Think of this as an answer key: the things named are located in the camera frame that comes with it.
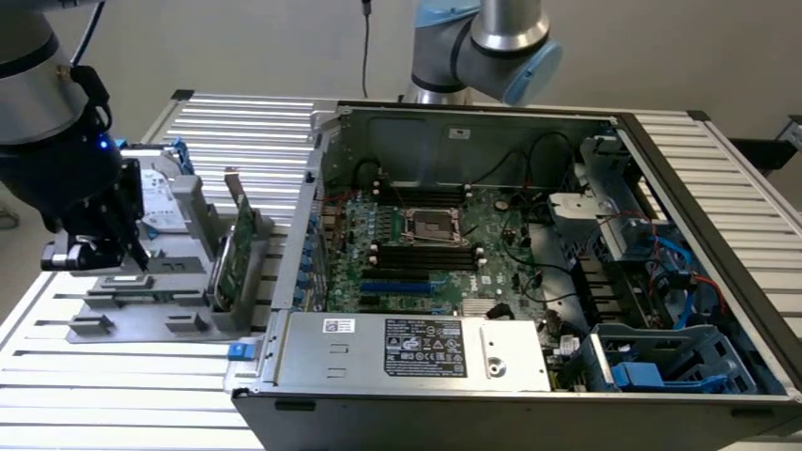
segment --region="motherboard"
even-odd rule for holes
[[[497,314],[542,319],[536,256],[510,198],[392,190],[326,202],[328,311],[485,317],[502,304]]]

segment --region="blue tab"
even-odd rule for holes
[[[233,362],[250,362],[257,354],[257,346],[236,342],[229,346],[229,360]]]

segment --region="motherboard chip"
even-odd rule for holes
[[[405,235],[413,241],[461,242],[461,221],[457,210],[408,210]]]

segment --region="gray parts holder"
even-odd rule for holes
[[[230,311],[210,306],[206,289],[220,239],[229,228],[207,205],[197,176],[175,178],[173,192],[190,234],[163,234],[143,242],[158,271],[75,273],[98,276],[85,307],[70,322],[71,343],[210,341],[241,338],[252,332],[262,262],[274,222],[256,215],[257,233],[244,289]]]

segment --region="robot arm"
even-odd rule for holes
[[[564,55],[541,6],[541,0],[424,0],[404,101],[468,104],[473,87],[510,105],[530,104]]]
[[[94,69],[71,66],[47,19],[31,12],[62,3],[0,2],[27,7],[0,14],[0,180],[57,234],[45,270],[119,266],[126,255],[145,270],[139,168],[109,135],[110,95]]]
[[[109,135],[106,87],[93,68],[71,65],[41,12],[94,3],[0,0],[0,181],[57,234],[45,270],[119,266],[130,256],[145,271],[139,167]],[[473,87],[528,104],[561,55],[541,0],[424,0],[404,100],[470,103]]]

